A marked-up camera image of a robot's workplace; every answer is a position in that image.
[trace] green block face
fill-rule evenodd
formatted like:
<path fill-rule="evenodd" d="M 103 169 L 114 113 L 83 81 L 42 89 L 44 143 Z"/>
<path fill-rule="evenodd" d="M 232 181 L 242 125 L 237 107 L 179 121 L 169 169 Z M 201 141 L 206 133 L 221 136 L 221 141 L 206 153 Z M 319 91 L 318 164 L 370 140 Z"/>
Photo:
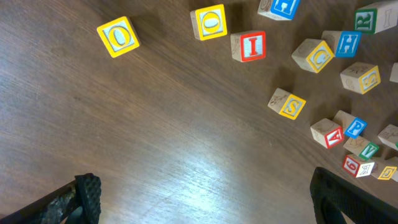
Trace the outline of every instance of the green block face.
<path fill-rule="evenodd" d="M 377 9 L 358 9 L 355 11 L 354 29 L 365 34 L 376 30 Z"/>
<path fill-rule="evenodd" d="M 372 158 L 372 156 L 379 150 L 379 146 L 377 144 L 374 144 L 373 142 L 370 142 L 365 149 L 360 153 L 360 158 L 364 160 L 369 160 Z"/>

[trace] blue block face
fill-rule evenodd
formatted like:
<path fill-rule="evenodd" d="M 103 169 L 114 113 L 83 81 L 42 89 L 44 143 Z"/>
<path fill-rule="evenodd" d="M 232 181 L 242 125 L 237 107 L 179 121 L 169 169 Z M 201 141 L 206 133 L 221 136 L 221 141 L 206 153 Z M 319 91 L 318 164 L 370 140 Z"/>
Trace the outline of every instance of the blue block face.
<path fill-rule="evenodd" d="M 344 134 L 353 139 L 356 139 L 366 128 L 367 125 L 368 124 L 365 121 L 359 118 L 355 118 L 354 121 L 347 128 L 347 130 L 344 132 Z"/>
<path fill-rule="evenodd" d="M 354 57 L 358 49 L 359 42 L 361 41 L 361 32 L 348 32 L 341 33 L 340 40 L 336 50 L 336 58 L 338 57 Z"/>
<path fill-rule="evenodd" d="M 292 20 L 299 4 L 300 0 L 274 0 L 271 6 L 271 12 L 288 20 Z"/>

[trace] dark wood floor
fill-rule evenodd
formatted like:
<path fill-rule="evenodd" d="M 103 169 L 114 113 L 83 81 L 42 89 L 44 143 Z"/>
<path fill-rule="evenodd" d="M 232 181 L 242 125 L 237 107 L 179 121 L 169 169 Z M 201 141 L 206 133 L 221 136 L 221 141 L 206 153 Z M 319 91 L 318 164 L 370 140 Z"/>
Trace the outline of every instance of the dark wood floor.
<path fill-rule="evenodd" d="M 302 1 L 292 22 L 252 1 L 0 0 L 0 214 L 92 172 L 101 223 L 314 223 L 309 184 L 323 166 L 398 207 L 393 180 L 353 179 L 343 145 L 326 150 L 310 125 L 352 112 L 377 142 L 398 124 L 398 27 L 365 35 L 354 59 L 318 75 L 291 53 L 324 30 L 350 30 L 374 1 Z M 232 59 L 229 36 L 195 40 L 189 12 L 224 3 L 229 31 L 265 30 L 267 58 Z M 121 16 L 142 45 L 111 58 L 96 28 Z M 352 63 L 379 65 L 364 96 L 343 89 Z M 267 107 L 277 87 L 306 99 L 297 120 Z M 396 156 L 382 146 L 379 156 Z"/>

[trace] wooden floor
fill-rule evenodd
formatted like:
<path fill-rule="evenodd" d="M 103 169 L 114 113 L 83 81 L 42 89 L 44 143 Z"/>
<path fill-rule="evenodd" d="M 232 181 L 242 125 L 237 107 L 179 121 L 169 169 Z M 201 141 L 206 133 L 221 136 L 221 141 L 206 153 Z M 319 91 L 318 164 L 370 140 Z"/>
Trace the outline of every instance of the wooden floor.
<path fill-rule="evenodd" d="M 398 207 L 393 180 L 358 180 L 347 152 L 312 139 L 310 126 L 352 112 L 364 137 L 398 124 L 398 27 L 365 35 L 354 59 L 318 75 L 291 53 L 324 30 L 351 30 L 374 1 L 302 1 L 291 22 L 257 15 L 259 0 L 0 0 L 0 214 L 92 172 L 102 181 L 101 223 L 315 223 L 317 166 Z M 232 59 L 229 36 L 200 42 L 189 12 L 224 3 L 228 34 L 267 32 L 267 58 Z M 96 28 L 128 16 L 141 47 L 111 58 Z M 379 65 L 364 96 L 343 89 L 352 63 Z M 306 99 L 297 120 L 267 107 L 277 87 Z M 397 153 L 385 146 L 378 156 Z"/>

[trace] letter block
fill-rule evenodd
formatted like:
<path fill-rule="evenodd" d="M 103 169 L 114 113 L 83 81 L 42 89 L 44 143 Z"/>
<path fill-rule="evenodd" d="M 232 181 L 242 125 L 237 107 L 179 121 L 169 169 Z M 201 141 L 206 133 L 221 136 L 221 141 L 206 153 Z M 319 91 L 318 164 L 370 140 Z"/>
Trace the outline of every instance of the letter block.
<path fill-rule="evenodd" d="M 355 31 L 323 31 L 325 40 L 336 58 L 355 57 L 362 33 Z"/>
<path fill-rule="evenodd" d="M 368 125 L 361 118 L 356 118 L 344 111 L 337 112 L 333 122 L 342 126 L 344 134 L 353 139 L 356 139 Z"/>
<path fill-rule="evenodd" d="M 300 0 L 261 0 L 257 13 L 278 21 L 290 21 L 299 4 Z"/>
<path fill-rule="evenodd" d="M 341 81 L 347 90 L 365 94 L 380 84 L 380 73 L 377 65 L 356 62 L 341 74 Z"/>
<path fill-rule="evenodd" d="M 358 136 L 356 139 L 349 138 L 346 144 L 344 144 L 344 148 L 365 161 L 372 158 L 372 156 L 379 150 L 378 145 L 362 138 L 361 136 Z"/>
<path fill-rule="evenodd" d="M 193 33 L 198 40 L 209 40 L 226 35 L 224 4 L 191 11 Z"/>
<path fill-rule="evenodd" d="M 304 40 L 292 54 L 300 68 L 315 73 L 319 73 L 334 56 L 324 40 L 315 39 Z"/>
<path fill-rule="evenodd" d="M 231 34 L 232 58 L 240 62 L 250 62 L 266 57 L 266 33 L 247 31 Z"/>
<path fill-rule="evenodd" d="M 355 178 L 371 175 L 374 166 L 374 161 L 365 161 L 354 154 L 347 155 L 343 162 L 343 169 Z"/>
<path fill-rule="evenodd" d="M 305 100 L 283 89 L 277 88 L 268 103 L 268 107 L 286 118 L 295 120 L 303 109 L 305 103 Z"/>
<path fill-rule="evenodd" d="M 112 58 L 139 47 L 134 27 L 126 16 L 99 26 L 97 32 Z"/>
<path fill-rule="evenodd" d="M 398 83 L 398 62 L 392 66 L 390 82 Z"/>
<path fill-rule="evenodd" d="M 397 170 L 396 164 L 391 161 L 385 161 L 377 157 L 373 157 L 372 160 L 375 162 L 375 165 L 371 175 L 379 180 L 391 179 Z"/>
<path fill-rule="evenodd" d="M 329 119 L 322 119 L 311 126 L 314 140 L 330 149 L 344 141 L 343 128 Z"/>
<path fill-rule="evenodd" d="M 398 167 L 398 157 L 393 157 L 389 160 L 387 160 L 388 163 Z M 398 182 L 398 172 L 395 171 L 391 177 L 391 179 L 393 179 L 394 181 Z"/>
<path fill-rule="evenodd" d="M 378 135 L 383 144 L 398 150 L 398 127 L 390 124 Z"/>
<path fill-rule="evenodd" d="M 355 11 L 354 30 L 375 34 L 397 25 L 398 1 L 381 1 Z"/>

